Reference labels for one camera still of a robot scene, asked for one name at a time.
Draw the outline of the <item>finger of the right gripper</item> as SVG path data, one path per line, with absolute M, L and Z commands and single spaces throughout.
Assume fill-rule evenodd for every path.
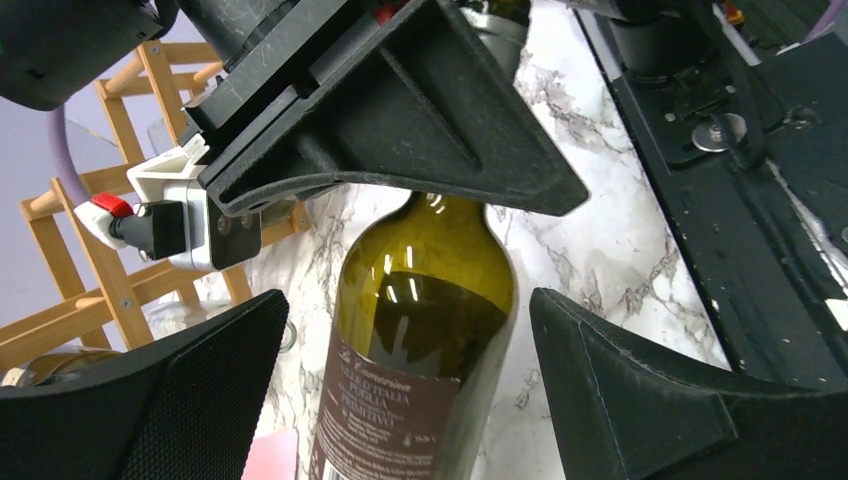
M 513 86 L 527 21 L 411 1 L 244 3 L 198 26 L 226 56 L 199 103 L 200 185 L 231 216 L 340 183 L 562 216 L 588 191 Z

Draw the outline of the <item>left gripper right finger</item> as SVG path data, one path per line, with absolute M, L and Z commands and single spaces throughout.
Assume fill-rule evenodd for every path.
M 847 394 L 694 360 L 548 288 L 529 312 L 570 479 L 843 479 Z

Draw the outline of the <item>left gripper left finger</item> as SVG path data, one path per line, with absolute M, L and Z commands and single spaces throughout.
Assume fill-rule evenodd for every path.
M 5 479 L 238 479 L 289 305 L 267 291 L 83 369 L 1 391 Z

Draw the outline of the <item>dark bottle silver neck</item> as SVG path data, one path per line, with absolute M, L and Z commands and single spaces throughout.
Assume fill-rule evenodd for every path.
M 483 203 L 412 192 L 339 277 L 310 479 L 467 479 L 517 280 Z

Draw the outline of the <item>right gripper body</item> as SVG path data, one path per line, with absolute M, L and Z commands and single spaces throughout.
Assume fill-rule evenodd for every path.
M 421 148 L 431 105 L 386 59 L 431 21 L 428 1 L 190 1 L 183 11 L 214 48 L 233 48 L 228 75 L 185 108 L 179 145 L 263 148 L 319 133 L 343 149 Z

